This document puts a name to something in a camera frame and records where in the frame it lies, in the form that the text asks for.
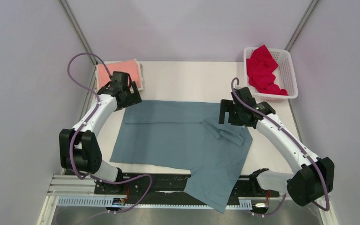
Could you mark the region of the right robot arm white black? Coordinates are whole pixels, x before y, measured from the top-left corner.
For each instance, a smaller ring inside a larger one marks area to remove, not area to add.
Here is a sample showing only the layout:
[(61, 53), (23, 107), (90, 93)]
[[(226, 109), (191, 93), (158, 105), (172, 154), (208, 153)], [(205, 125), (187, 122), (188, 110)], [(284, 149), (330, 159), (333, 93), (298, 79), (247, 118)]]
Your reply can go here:
[(220, 101), (218, 122), (252, 127), (264, 135), (279, 151), (292, 173), (273, 172), (267, 168), (252, 173), (250, 192), (262, 195), (267, 190), (282, 192), (299, 206), (323, 198), (329, 209), (329, 193), (333, 190), (334, 162), (329, 157), (319, 157), (285, 127), (274, 108), (267, 102), (257, 103), (249, 88), (233, 89), (232, 99)]

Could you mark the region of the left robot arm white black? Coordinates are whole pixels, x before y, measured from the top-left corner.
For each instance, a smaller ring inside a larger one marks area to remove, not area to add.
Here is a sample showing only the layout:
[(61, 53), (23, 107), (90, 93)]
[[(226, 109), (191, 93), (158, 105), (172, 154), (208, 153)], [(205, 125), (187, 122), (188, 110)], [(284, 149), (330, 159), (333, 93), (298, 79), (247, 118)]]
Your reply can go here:
[(110, 81), (95, 93), (96, 101), (84, 117), (71, 129), (59, 133), (60, 165), (79, 176), (91, 176), (107, 181), (113, 194), (124, 190), (125, 182), (119, 178), (121, 170), (103, 160), (97, 136), (113, 112), (142, 101), (136, 82), (129, 73), (114, 71)]

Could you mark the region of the grey-blue t shirt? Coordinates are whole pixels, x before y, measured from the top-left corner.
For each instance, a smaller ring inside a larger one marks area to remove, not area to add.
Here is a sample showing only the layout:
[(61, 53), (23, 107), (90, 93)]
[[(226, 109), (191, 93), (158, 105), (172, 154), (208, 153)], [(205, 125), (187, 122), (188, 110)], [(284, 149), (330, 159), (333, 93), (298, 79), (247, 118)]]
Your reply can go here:
[(246, 127), (220, 124), (219, 110), (158, 100), (128, 107), (110, 161), (189, 170), (185, 193), (224, 213), (253, 138)]

